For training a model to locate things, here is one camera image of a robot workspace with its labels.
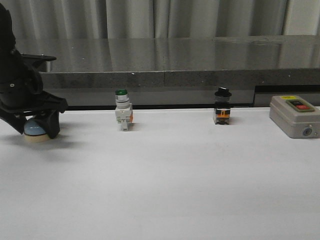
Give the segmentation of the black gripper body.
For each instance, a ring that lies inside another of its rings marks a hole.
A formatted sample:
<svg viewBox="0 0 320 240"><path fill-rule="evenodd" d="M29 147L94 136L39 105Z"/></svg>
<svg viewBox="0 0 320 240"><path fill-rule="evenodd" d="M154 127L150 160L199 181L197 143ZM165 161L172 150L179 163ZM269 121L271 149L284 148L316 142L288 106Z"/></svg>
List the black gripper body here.
<svg viewBox="0 0 320 240"><path fill-rule="evenodd" d="M67 100L44 91L38 70L55 56L2 53L0 55L0 118L17 120L25 113L49 110L64 113Z"/></svg>

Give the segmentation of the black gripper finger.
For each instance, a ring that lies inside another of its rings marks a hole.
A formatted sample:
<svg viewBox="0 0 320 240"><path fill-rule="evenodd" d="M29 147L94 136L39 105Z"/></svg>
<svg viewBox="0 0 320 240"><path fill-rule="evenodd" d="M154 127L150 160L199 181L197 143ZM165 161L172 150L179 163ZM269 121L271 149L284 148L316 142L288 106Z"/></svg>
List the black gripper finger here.
<svg viewBox="0 0 320 240"><path fill-rule="evenodd" d="M54 139L60 132L59 112L46 110L37 114L34 121L45 131L50 139Z"/></svg>
<svg viewBox="0 0 320 240"><path fill-rule="evenodd" d="M3 109L0 110L0 119L13 127L21 135L24 133L24 126L26 123L25 116L16 117L13 113L8 113Z"/></svg>

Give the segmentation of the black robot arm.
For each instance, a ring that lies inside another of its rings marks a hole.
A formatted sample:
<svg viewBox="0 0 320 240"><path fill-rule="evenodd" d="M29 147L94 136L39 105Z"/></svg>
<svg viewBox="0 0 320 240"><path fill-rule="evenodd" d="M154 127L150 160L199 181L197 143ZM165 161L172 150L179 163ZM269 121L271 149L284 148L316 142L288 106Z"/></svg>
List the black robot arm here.
<svg viewBox="0 0 320 240"><path fill-rule="evenodd" d="M55 56L21 54L10 11L0 7L0 118L27 137L54 139L67 100L43 89L40 69Z"/></svg>

